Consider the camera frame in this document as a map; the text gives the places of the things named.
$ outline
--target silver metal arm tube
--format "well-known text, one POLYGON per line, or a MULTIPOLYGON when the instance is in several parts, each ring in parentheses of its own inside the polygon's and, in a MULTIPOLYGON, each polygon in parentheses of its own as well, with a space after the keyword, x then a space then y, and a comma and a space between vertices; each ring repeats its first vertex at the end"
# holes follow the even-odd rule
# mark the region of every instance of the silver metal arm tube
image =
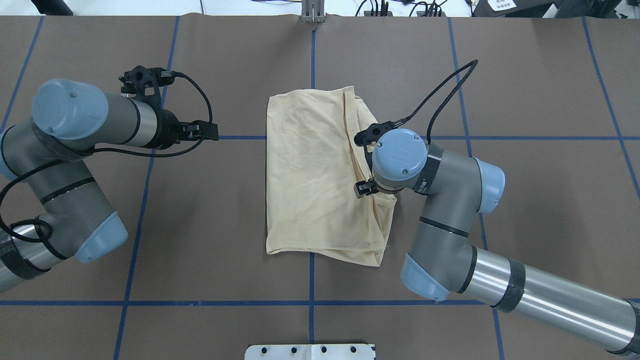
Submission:
POLYGON ((636 304, 482 249, 463 291, 503 312, 520 313, 630 356, 640 348, 636 304))

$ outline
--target folded fabric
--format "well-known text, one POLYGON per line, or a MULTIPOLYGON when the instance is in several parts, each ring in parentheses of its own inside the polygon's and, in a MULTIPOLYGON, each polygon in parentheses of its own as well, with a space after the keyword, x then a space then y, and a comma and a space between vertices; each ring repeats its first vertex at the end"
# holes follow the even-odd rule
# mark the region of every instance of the folded fabric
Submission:
POLYGON ((380 266, 396 198, 358 199, 371 171, 353 137, 376 119, 353 86, 295 90, 267 110, 268 254, 311 251, 380 266))

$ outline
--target cable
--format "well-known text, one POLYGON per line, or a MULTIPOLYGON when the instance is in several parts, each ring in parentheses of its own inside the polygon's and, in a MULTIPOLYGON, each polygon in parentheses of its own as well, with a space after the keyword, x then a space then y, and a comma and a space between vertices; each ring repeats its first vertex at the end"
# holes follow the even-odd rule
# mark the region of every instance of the cable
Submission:
POLYGON ((362 0, 362 2, 360 3, 360 6, 358 6, 358 10, 356 11, 356 15, 354 15, 354 16, 358 16, 358 14, 360 13, 360 9, 362 9, 362 6, 366 2, 367 2, 367 0, 362 0))
POLYGON ((411 9, 411 12, 409 13, 409 16, 413 15, 413 11, 414 11, 414 10, 415 10, 415 8, 416 8, 416 7, 418 7, 418 5, 420 5, 420 4, 423 4, 423 5, 424 5, 424 11, 425 11, 425 12, 427 12, 427 7, 429 6, 429 5, 427 4, 427 2, 426 2, 426 1, 419 1, 419 2, 417 2, 417 3, 415 3, 415 4, 413 5, 413 8, 411 9))
POLYGON ((456 84, 456 86, 453 88, 453 90, 451 90, 451 92, 449 93, 449 95, 447 95, 447 97, 444 99, 444 101, 442 101, 442 104, 440 104, 440 106, 438 107, 436 112, 433 113, 433 116, 431 117, 431 121, 429 121, 429 127, 427 127, 427 143, 431 143, 431 129, 433 129, 433 124, 436 122, 436 118, 438 117, 438 115, 440 114, 442 109, 444 109, 444 107, 447 105, 449 100, 451 100, 453 95, 456 94, 458 89, 460 89, 462 87, 462 84, 465 83, 465 81, 467 80, 469 75, 471 75, 471 73, 474 71, 474 69, 476 68, 476 65, 478 65, 478 60, 474 60, 474 61, 466 64, 465 66, 463 66, 461 69, 458 70, 458 71, 460 71, 460 70, 463 70, 463 69, 465 69, 467 67, 469 68, 469 70, 467 70, 467 73, 462 77, 462 79, 460 79, 460 81, 456 84))
MULTIPOLYGON (((200 92, 200 95, 202 95, 202 98, 204 99, 204 101, 207 103, 207 110, 209 111, 209 124, 207 126, 207 130, 204 131, 203 134, 209 134, 209 130, 211 129, 211 125, 213 124, 213 114, 211 111, 211 103, 209 102, 209 99, 207 98, 207 96, 204 94, 204 92, 202 91, 202 89, 198 86, 198 84, 196 84, 195 81, 193 81, 189 76, 181 73, 181 72, 177 72, 177 71, 172 71, 172 74, 176 77, 176 78, 183 78, 186 79, 187 81, 189 81, 195 88, 196 90, 198 90, 198 92, 200 92)), ((89 154, 95 154, 96 152, 119 152, 120 154, 127 154, 127 155, 134 155, 134 156, 144 156, 146 158, 172 158, 174 156, 179 156, 179 155, 183 155, 186 154, 189 151, 192 151, 193 149, 195 149, 196 147, 198 147, 203 141, 205 140, 205 136, 201 137, 198 139, 198 141, 193 144, 193 146, 191 146, 188 149, 179 151, 179 152, 173 152, 171 154, 153 154, 150 152, 135 152, 135 151, 129 151, 129 150, 123 150, 123 149, 116 149, 114 147, 102 147, 100 149, 94 149, 89 151, 89 154)))
MULTIPOLYGON (((189 151, 192 151, 193 149, 195 149, 196 147, 198 147, 204 140, 205 140, 205 136, 207 134, 209 134, 209 130, 211 129, 211 126, 213 125, 213 113, 211 111, 211 103, 209 102, 209 99, 207 98, 206 94, 204 94, 204 91, 202 91, 202 89, 198 86, 198 84, 196 84, 195 81, 193 81, 189 76, 181 73, 181 72, 177 72, 177 71, 172 71, 172 75, 175 76, 176 78, 183 78, 186 79, 187 81, 189 81, 197 90, 198 92, 200 92, 200 95, 202 95, 204 101, 207 103, 207 110, 209 111, 209 123, 207 125, 207 129, 206 131, 203 132, 203 136, 198 139, 198 141, 193 144, 193 146, 191 146, 190 148, 183 150, 183 151, 179 151, 179 152, 174 152, 171 154, 154 154, 154 153, 146 153, 146 152, 135 152, 135 151, 128 151, 128 150, 122 150, 122 149, 116 149, 116 148, 111 148, 111 147, 103 147, 100 149, 94 149, 92 151, 88 151, 88 154, 95 154, 96 152, 119 152, 121 154, 128 154, 128 155, 133 155, 133 156, 143 156, 146 158, 172 158, 174 156, 178 156, 178 155, 183 155, 186 154, 189 151)), ((50 167, 59 165, 64 163, 64 161, 62 160, 54 160, 50 163, 46 163, 45 165, 39 166, 37 168, 34 168, 33 170, 26 172, 25 174, 17 177, 16 179, 14 179, 13 181, 11 181, 10 183, 8 183, 3 189, 2 191, 0 191, 0 206, 2 206, 2 201, 4 200, 4 198, 6 197, 6 194, 9 192, 9 190, 11 190, 11 188, 13 188, 16 184, 18 184, 19 182, 25 180, 26 178, 28 178, 29 176, 32 176, 34 174, 37 174, 45 169, 48 169, 50 167)), ((7 234, 9 234, 10 236, 13 236, 16 239, 22 240, 22 241, 26 241, 26 242, 30 242, 30 243, 42 243, 44 241, 47 241, 50 237, 51 234, 53 233, 52 229, 51 229, 51 225, 49 225, 49 223, 47 223, 46 221, 34 218, 34 219, 27 219, 27 220, 21 220, 18 221, 16 223, 11 224, 11 226, 7 226, 6 223, 4 222, 4 220, 2 219, 2 214, 0 213, 0 229, 2 229, 4 232, 6 232, 7 234), (43 236, 38 236, 37 238, 30 238, 28 236, 24 236, 21 235, 19 233, 16 233, 14 231, 14 229, 18 226, 22 226, 22 225, 33 225, 33 226, 40 226, 44 228, 43 231, 43 236)))
POLYGON ((447 76, 446 79, 444 79, 438 86, 436 86, 435 89, 433 89, 433 91, 431 93, 429 93, 429 95, 427 95, 427 97, 424 98, 424 100, 422 100, 422 102, 420 103, 420 105, 418 105, 418 107, 413 111, 413 113, 411 113, 411 115, 402 118, 398 121, 394 122, 394 128, 399 127, 404 125, 405 123, 407 123, 409 120, 411 120, 415 114, 418 113, 418 111, 420 111, 420 109, 424 106, 424 104, 435 94, 438 92, 438 90, 440 88, 442 88, 449 80, 451 80, 454 76, 458 75, 459 73, 463 72, 465 69, 469 69, 467 71, 467 73, 462 77, 462 79, 460 79, 460 81, 456 84, 456 86, 453 88, 453 90, 451 90, 451 92, 449 93, 449 95, 447 95, 447 97, 444 99, 444 101, 442 101, 442 104, 440 104, 440 106, 438 107, 438 109, 436 110, 436 112, 433 114, 431 121, 429 121, 429 127, 427 128, 427 143, 431 143, 431 129, 433 129, 433 124, 435 123, 436 118, 438 117, 438 115, 440 114, 440 112, 442 111, 442 109, 444 109, 444 107, 447 105, 447 103, 449 102, 449 100, 451 100, 451 98, 453 97, 453 95, 458 91, 458 89, 460 89, 460 87, 462 86, 462 84, 464 84, 464 82, 467 80, 467 78, 469 77, 469 75, 471 75, 471 73, 473 72, 473 70, 476 68, 476 65, 478 64, 478 60, 474 60, 468 64, 466 64, 465 66, 461 67, 460 69, 454 71, 451 75, 447 76))
MULTIPOLYGON (((36 167, 35 169, 27 172, 26 174, 23 174, 23 175, 15 178, 14 180, 12 180, 0 192, 0 206, 2 206, 2 201, 4 200, 4 197, 6 197, 6 194, 16 184, 18 184, 22 180, 25 180, 27 177, 32 176, 33 174, 41 172, 42 170, 48 169, 48 168, 53 167, 55 165, 62 164, 63 162, 64 161, 62 161, 62 160, 54 160, 54 161, 52 161, 50 163, 46 163, 45 165, 36 167)), ((11 226, 7 226, 4 223, 4 220, 2 219, 2 214, 0 214, 0 229, 2 229, 4 232, 9 234, 10 236, 13 236, 14 238, 20 239, 22 241, 26 241, 28 243, 42 243, 44 241, 47 241, 51 237, 51 234, 52 234, 51 225, 49 225, 49 223, 47 223, 46 221, 34 218, 34 219, 18 221, 18 222, 14 223, 14 224, 11 224, 11 226), (13 231, 16 227, 22 226, 22 225, 33 225, 33 226, 38 226, 39 225, 41 227, 44 227, 45 228, 45 231, 43 232, 44 235, 43 236, 38 236, 37 238, 30 238, 29 236, 20 235, 20 234, 16 233, 15 231, 13 231)))

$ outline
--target metal mount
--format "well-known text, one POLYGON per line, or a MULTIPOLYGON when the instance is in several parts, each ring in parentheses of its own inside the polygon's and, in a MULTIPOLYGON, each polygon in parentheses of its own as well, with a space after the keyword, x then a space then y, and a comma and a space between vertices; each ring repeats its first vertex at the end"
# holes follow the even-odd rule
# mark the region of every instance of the metal mount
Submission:
POLYGON ((324 0, 302 0, 302 22, 324 22, 324 0))

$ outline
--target blue tape line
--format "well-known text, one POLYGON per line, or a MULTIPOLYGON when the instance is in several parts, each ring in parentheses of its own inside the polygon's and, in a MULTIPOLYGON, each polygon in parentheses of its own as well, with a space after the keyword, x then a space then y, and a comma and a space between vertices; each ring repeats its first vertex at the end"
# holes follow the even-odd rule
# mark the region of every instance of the blue tape line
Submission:
POLYGON ((495 327, 495 339, 498 341, 498 355, 500 360, 504 360, 504 346, 502 346, 502 332, 500 331, 500 319, 498 319, 498 311, 493 311, 493 326, 495 327))
MULTIPOLYGON (((171 50, 169 50, 169 60, 167 61, 167 70, 171 70, 173 62, 173 52, 175 50, 175 41, 178 36, 178 25, 180 24, 180 17, 175 17, 175 24, 173 25, 173 36, 171 40, 171 50)), ((164 107, 164 101, 166 99, 166 86, 163 88, 161 97, 161 106, 164 107)), ((117 360, 120 357, 120 345, 122 344, 122 336, 124 334, 124 325, 127 322, 127 308, 129 303, 129 297, 131 296, 131 285, 133 284, 133 274, 136 268, 136 260, 138 258, 138 246, 140 244, 140 236, 142 234, 142 220, 145 216, 145 210, 147 208, 147 198, 149 192, 149 182, 151 180, 151 172, 154 167, 154 158, 149 159, 149 166, 147 168, 147 178, 145 180, 145 190, 142 194, 142 203, 140 205, 140 215, 138 217, 138 226, 136 228, 136 239, 133 243, 133 253, 131 254, 131 264, 129 265, 129 276, 127 278, 127 287, 125 289, 124 304, 122 305, 122 314, 120 316, 120 326, 118 327, 118 337, 116 339, 116 346, 113 351, 113 359, 117 360)))
POLYGON ((31 59, 31 53, 33 53, 33 48, 36 46, 36 41, 38 40, 38 35, 40 34, 40 29, 42 28, 43 22, 44 22, 44 16, 41 16, 40 20, 38 21, 38 27, 36 28, 36 32, 35 34, 33 34, 33 39, 31 39, 31 45, 29 46, 29 51, 27 52, 27 56, 24 58, 24 63, 22 63, 22 69, 20 69, 18 80, 15 82, 15 87, 13 88, 11 99, 9 100, 9 106, 7 106, 6 113, 4 113, 2 125, 0 125, 0 133, 4 131, 4 128, 6 127, 6 123, 9 120, 9 114, 11 113, 13 102, 15 101, 16 95, 18 95, 18 90, 20 89, 20 84, 22 83, 22 77, 24 76, 24 72, 27 70, 27 65, 29 65, 29 59, 31 59))
POLYGON ((306 300, 178 300, 178 301, 153 301, 140 300, 129 301, 129 306, 307 306, 309 301, 306 300))
POLYGON ((113 359, 120 357, 120 345, 122 344, 122 336, 124 334, 124 325, 127 321, 127 310, 129 297, 131 296, 131 285, 133 283, 133 273, 136 269, 136 259, 138 258, 138 246, 140 245, 140 235, 142 234, 142 220, 145 216, 145 210, 147 208, 147 198, 149 181, 151 179, 151 170, 154 167, 154 158, 149 159, 149 166, 147 169, 147 178, 145 180, 145 191, 142 194, 142 204, 140 205, 140 215, 138 216, 138 227, 136 228, 136 239, 133 243, 133 252, 131 254, 131 263, 129 265, 129 276, 127 278, 127 287, 125 289, 124 301, 122 304, 122 314, 120 315, 120 325, 118 326, 118 337, 116 339, 116 346, 113 351, 113 359))
POLYGON ((631 165, 631 160, 629 159, 629 154, 627 153, 627 147, 625 146, 625 142, 622 138, 620 126, 618 125, 618 120, 616 120, 616 114, 613 112, 613 106, 611 106, 609 93, 607 93, 607 87, 604 85, 604 80, 602 80, 600 67, 598 66, 598 61, 596 60, 596 54, 593 51, 593 45, 591 44, 591 36, 589 35, 587 18, 585 18, 584 16, 582 17, 582 27, 584 28, 584 34, 587 37, 587 45, 589 46, 589 52, 591 53, 591 60, 593 61, 593 67, 595 68, 596 74, 598 75, 598 81, 600 82, 600 88, 602 88, 602 93, 604 94, 604 99, 607 103, 609 114, 611 115, 611 121, 613 121, 613 126, 616 128, 616 134, 618 134, 618 139, 620 140, 620 147, 622 148, 622 153, 624 154, 625 161, 627 162, 627 168, 629 169, 629 174, 631 175, 631 181, 633 181, 634 187, 636 188, 636 196, 638 200, 640 200, 640 186, 638 186, 638 182, 636 179, 636 172, 634 172, 634 168, 631 165))
MULTIPOLYGON (((449 38, 451 39, 451 53, 453 55, 453 67, 458 70, 458 55, 456 53, 456 38, 453 35, 453 23, 451 18, 447 18, 449 23, 449 38)), ((456 74, 456 81, 460 82, 460 74, 456 74)), ((462 126, 465 128, 465 140, 467 141, 467 153, 469 157, 472 156, 471 139, 469 137, 469 125, 467 123, 467 110, 465 109, 465 98, 462 94, 462 87, 458 89, 458 98, 460 99, 460 110, 462 112, 462 126)))
POLYGON ((316 341, 316 253, 309 253, 309 343, 316 341))
POLYGON ((311 88, 316 88, 316 30, 311 31, 311 88))
MULTIPOLYGON (((316 30, 311 31, 311 88, 316 88, 316 30)), ((309 343, 313 344, 315 334, 316 300, 316 254, 309 253, 309 343)))
POLYGON ((316 306, 450 306, 484 305, 476 300, 316 300, 316 306))
MULTIPOLYGON (((448 17, 447 21, 449 22, 449 36, 451 37, 451 51, 453 53, 453 64, 456 70, 458 70, 458 56, 456 54, 456 41, 453 33, 453 22, 451 18, 448 17)), ((456 75, 456 80, 460 81, 460 74, 456 75)), ((460 98, 460 109, 462 111, 462 124, 465 128, 465 140, 467 141, 467 154, 469 157, 473 156, 473 148, 471 148, 471 135, 469 133, 469 126, 467 124, 467 111, 465 109, 465 98, 462 94, 462 87, 458 89, 458 96, 460 98)), ((488 246, 486 243, 486 232, 484 231, 484 219, 482 214, 479 214, 480 218, 480 228, 482 230, 482 243, 485 250, 488 250, 488 246)), ((500 360, 504 360, 504 349, 502 348, 502 334, 500 333, 500 322, 498 321, 498 314, 495 310, 493 310, 493 324, 495 327, 495 337, 498 341, 498 352, 500 354, 500 360)))

